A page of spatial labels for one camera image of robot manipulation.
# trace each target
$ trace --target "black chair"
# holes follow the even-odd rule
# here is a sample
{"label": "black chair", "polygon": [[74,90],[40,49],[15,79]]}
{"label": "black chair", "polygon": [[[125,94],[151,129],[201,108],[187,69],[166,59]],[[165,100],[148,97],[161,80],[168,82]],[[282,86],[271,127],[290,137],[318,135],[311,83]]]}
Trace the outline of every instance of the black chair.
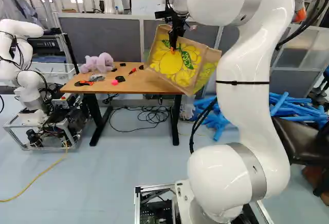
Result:
{"label": "black chair", "polygon": [[326,168],[314,195],[329,191],[329,121],[317,130],[306,124],[272,118],[274,127],[286,150],[290,164]]}

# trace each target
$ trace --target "stuffed animal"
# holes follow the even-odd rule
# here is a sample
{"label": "stuffed animal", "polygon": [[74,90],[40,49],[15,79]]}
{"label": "stuffed animal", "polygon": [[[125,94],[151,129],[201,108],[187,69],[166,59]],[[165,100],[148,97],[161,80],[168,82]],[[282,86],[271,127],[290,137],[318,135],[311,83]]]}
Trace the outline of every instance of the stuffed animal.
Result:
{"label": "stuffed animal", "polygon": [[101,73],[105,73],[107,71],[112,71],[114,69],[113,58],[108,53],[101,53],[97,56],[85,56],[86,64],[81,66],[81,72],[87,73],[89,71],[98,70]]}

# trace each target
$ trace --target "yellow cable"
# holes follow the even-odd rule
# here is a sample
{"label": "yellow cable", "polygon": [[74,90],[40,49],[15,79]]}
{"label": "yellow cable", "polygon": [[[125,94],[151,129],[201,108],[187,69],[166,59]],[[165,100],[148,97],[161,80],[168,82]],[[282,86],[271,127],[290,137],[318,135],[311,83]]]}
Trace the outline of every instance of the yellow cable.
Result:
{"label": "yellow cable", "polygon": [[50,169],[52,169],[54,166],[56,166],[58,163],[60,163],[62,160],[64,160],[67,156],[67,151],[68,151],[68,146],[67,143],[65,143],[65,154],[59,159],[57,160],[55,163],[53,163],[49,168],[47,168],[45,171],[39,173],[24,189],[22,189],[16,196],[13,196],[11,198],[5,199],[5,200],[0,200],[0,202],[9,202],[11,200],[14,200],[16,198],[18,198],[19,196],[21,196],[40,176],[44,175],[45,173],[47,173]]}

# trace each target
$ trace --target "floor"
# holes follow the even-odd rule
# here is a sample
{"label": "floor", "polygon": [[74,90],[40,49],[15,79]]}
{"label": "floor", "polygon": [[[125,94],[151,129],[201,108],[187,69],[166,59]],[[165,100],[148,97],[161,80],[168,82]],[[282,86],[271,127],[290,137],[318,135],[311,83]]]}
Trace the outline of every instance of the floor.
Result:
{"label": "floor", "polygon": [[[20,110],[13,96],[3,95],[4,124]],[[120,110],[113,117],[119,129],[144,127],[137,111]],[[38,179],[21,197],[1,203],[0,223],[134,223],[134,186],[185,179],[191,123],[179,124],[180,146],[172,146],[169,124],[119,133],[106,127],[96,147],[89,147],[95,129],[90,123],[77,152]],[[213,144],[213,131],[201,127],[195,147]],[[30,180],[55,162],[62,153],[24,152],[0,129],[0,198],[18,193]],[[228,127],[219,143],[237,141]],[[264,200],[274,223],[328,223],[329,207],[312,195],[299,166],[291,167],[291,180],[279,196]]]}

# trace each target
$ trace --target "table leg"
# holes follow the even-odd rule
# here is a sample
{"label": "table leg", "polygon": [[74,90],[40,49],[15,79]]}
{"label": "table leg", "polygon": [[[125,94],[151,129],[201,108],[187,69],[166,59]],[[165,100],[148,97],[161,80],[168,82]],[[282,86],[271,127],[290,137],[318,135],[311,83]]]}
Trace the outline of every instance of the table leg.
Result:
{"label": "table leg", "polygon": [[179,145],[178,137],[178,120],[180,112],[181,95],[175,95],[174,106],[170,109],[170,123],[171,123],[171,135],[173,138],[173,145]]}
{"label": "table leg", "polygon": [[102,134],[102,131],[106,125],[106,122],[109,118],[109,115],[111,114],[113,107],[109,106],[107,108],[107,110],[105,111],[105,114],[101,115],[101,112],[99,110],[99,105],[97,102],[97,98],[95,94],[84,94],[84,98],[83,100],[86,102],[90,115],[92,116],[92,118],[94,119],[95,123],[96,123],[96,130],[92,136],[92,139],[89,143],[90,146],[96,146],[98,143],[98,139]]}

